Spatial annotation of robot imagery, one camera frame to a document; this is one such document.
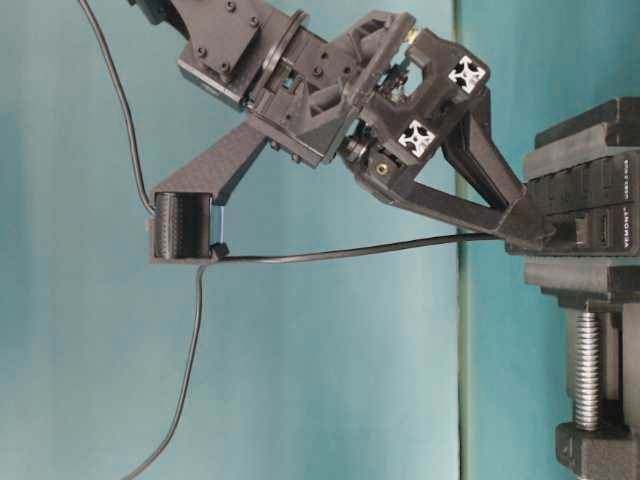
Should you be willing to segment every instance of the hex bolt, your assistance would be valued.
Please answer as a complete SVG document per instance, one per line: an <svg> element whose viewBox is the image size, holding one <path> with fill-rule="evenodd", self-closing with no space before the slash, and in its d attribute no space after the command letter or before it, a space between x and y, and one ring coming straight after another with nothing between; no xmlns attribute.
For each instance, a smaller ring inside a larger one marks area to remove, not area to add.
<svg viewBox="0 0 640 480"><path fill-rule="evenodd" d="M376 172L378 173L378 175L384 177L389 173L389 165L387 165L386 163L379 163L376 167Z"/></svg>
<svg viewBox="0 0 640 480"><path fill-rule="evenodd" d="M576 377L573 417L586 432L600 428L600 322L595 313L578 315L576 324Z"/></svg>

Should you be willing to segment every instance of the black cable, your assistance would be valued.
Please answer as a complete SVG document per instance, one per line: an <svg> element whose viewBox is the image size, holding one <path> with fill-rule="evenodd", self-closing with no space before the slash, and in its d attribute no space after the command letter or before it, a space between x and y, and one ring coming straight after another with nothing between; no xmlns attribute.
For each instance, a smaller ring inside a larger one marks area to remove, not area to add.
<svg viewBox="0 0 640 480"><path fill-rule="evenodd" d="M144 177L142 175L142 168L140 165L140 154L138 151L138 141L135 132L135 126L133 122L133 116L131 114L131 109L129 107L129 102L127 100L126 94L122 87L122 83L120 82L120 77L118 75L118 71L113 62L113 58L111 57L111 52L107 45L107 41L104 38L104 34L98 20L96 19L91 7L89 6L87 0L78 0L78 3L82 7L89 23L91 24L91 28L95 33L95 36L98 40L98 44L100 45L100 50L102 51L102 56L104 57L105 63L107 64L107 69L109 70L109 75L111 77L111 81L113 82L113 86L116 90L116 94L118 96L118 100L120 101L120 105L122 107L122 111L124 113L125 124L127 128L127 134L129 137L129 146L131 150L131 163L133 165L133 173L136 180L136 187L138 189L138 196L140 197L140 201L142 202L144 208L151 215L155 215L155 209L151 202L149 201L149 196L147 195L145 185L144 185ZM283 265L283 264L292 264L292 263L304 263L304 262L318 262L318 261L327 261L327 260L336 260L336 259L344 259L344 258L354 258L354 257L363 257L369 255L378 255L382 253L388 252L398 252L401 250L409 250L414 248L422 248L428 246L435 245L443 245L449 243L460 243L460 242L476 242L476 241L484 241L484 240L497 240L491 235L486 234L461 234L461 235L449 235L443 237L433 237L433 238L424 238L418 240L412 240L408 242L399 242L392 243L387 245L376 245L371 247L363 247L363 248L354 248L350 250L335 250L330 252L319 252L319 253L310 253L303 255L291 255L291 256L244 256L244 257L227 257L223 259L219 263L252 263L252 264L275 264L275 265ZM182 418L182 411L184 409L184 405L187 399L187 393L189 391L189 382L191 380L191 372L193 370L193 362L195 359L195 354L198 346L198 339L200 337L200 326L202 324L202 304L203 304L203 295L202 295L202 281L205 271L207 270L208 265L201 266L198 268L196 273L196 311L195 311L195 322L193 327L193 335L191 337L191 344L189 346L189 353L187 354L187 364L185 367L182 385L180 388L180 394L178 396L178 405L173 415L173 420L169 427L169 431L166 433L158 447L147 457L138 467L136 467L131 473L127 476L123 477L123 480L133 480L137 476L139 476L142 472L144 472L153 462L162 454L162 452L167 448L171 439L173 438L178 424L180 423L180 419Z"/></svg>
<svg viewBox="0 0 640 480"><path fill-rule="evenodd" d="M220 263L261 263L271 265L283 265L291 263L320 262L344 258L366 257L381 253L399 252L414 248L432 247L448 243L478 242L485 240L497 240L491 235L483 233L469 233L460 235L448 235L444 237L422 238L408 242L390 243L387 245L375 245L372 247L354 248L351 250L334 250L330 252L308 253L303 255L291 255L282 257L226 257Z"/></svg>
<svg viewBox="0 0 640 480"><path fill-rule="evenodd" d="M123 477L122 480L133 480L142 472L144 472L156 459L162 454L173 435L176 433L176 429L178 428L178 424L180 423L180 419L182 418L182 410L184 409L184 403L187 399L187 393L189 391L189 381L191 380L191 371L193 370L193 360L196 356L196 349L198 347L198 339L200 338L200 326L202 324L202 277L204 276L204 272L206 272L208 265L204 265L198 268L198 272L196 273L196 314L195 314L195 322L193 326L193 335L191 336L191 344L189 346L189 354L187 355L187 366L184 370L184 375L182 378L182 387L180 388L180 395L178 397L178 406L176 407L176 411L173 414L173 420L171 421L171 426L169 427L169 431L160 442L160 445L153 451L151 455L147 457L147 459L142 462L135 470L129 473L126 477Z"/></svg>
<svg viewBox="0 0 640 480"><path fill-rule="evenodd" d="M84 11L87 16L87 20L89 20L89 24L93 29L93 33L96 35L96 39L98 40L98 45L100 45L100 50L102 52L102 56L104 57L104 61L107 64L107 69L109 70L109 76L111 77L111 81L113 82L113 87L116 89L116 95L118 96L118 100L120 101L120 106L122 107L122 113L124 114L124 121L127 127L127 134L129 137L129 149L131 150L131 163L133 165L133 174L136 179L136 187L138 189L138 196L140 197L140 201L144 208L151 214L155 215L155 208L149 201L149 196L147 195L147 190L144 186L144 177L142 176L142 167L140 166L140 152L138 150L138 138L136 136L136 129L133 123L133 115L131 114L131 108L129 107L129 101L127 100L127 95L124 92L124 88L122 88L122 82L120 82L120 76L118 75L118 70L113 62L113 57L111 57L111 51L109 50L109 45L107 44L106 39L104 38L104 34L102 33L102 28L100 28L100 24L96 19L96 16L91 10L89 3L86 0L78 0L80 7Z"/></svg>

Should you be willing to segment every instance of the teal wall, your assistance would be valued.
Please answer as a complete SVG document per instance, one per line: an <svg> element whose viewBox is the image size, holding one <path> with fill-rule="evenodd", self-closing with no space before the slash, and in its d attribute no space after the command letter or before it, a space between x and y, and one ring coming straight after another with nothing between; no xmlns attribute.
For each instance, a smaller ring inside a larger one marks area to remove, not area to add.
<svg viewBox="0 0 640 480"><path fill-rule="evenodd" d="M640 95L637 0L460 0L457 20L492 67L494 138L518 173L537 132ZM554 458L554 428L571 418L562 312L502 245L464 252L465 476L574 478Z"/></svg>
<svg viewBox="0 0 640 480"><path fill-rule="evenodd" d="M121 112L74 1L0 18L0 478L113 479L173 413L191 268L147 264ZM240 121L180 77L183 41L95 0L148 184ZM327 37L368 10L452 36L449 0L277 2ZM429 182L453 189L439 161ZM352 247L452 229L378 204L336 162L266 152L227 211L235 253ZM456 248L208 272L191 396L144 478L454 479Z"/></svg>

